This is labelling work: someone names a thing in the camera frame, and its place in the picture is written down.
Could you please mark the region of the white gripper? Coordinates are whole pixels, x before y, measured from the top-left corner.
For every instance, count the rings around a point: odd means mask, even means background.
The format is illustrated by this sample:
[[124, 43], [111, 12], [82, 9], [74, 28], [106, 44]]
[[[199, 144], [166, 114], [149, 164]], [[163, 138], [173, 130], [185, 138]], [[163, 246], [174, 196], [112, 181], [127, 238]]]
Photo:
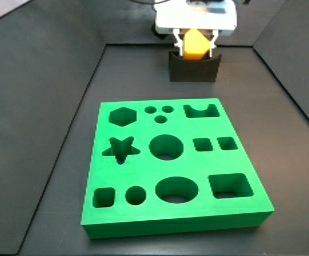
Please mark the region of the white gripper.
[[230, 35], [237, 28], [237, 9], [233, 0], [169, 0], [155, 2], [155, 30], [159, 34], [171, 34], [179, 56], [183, 56], [183, 35], [181, 30], [195, 28], [211, 31], [209, 57], [217, 48], [221, 35]]

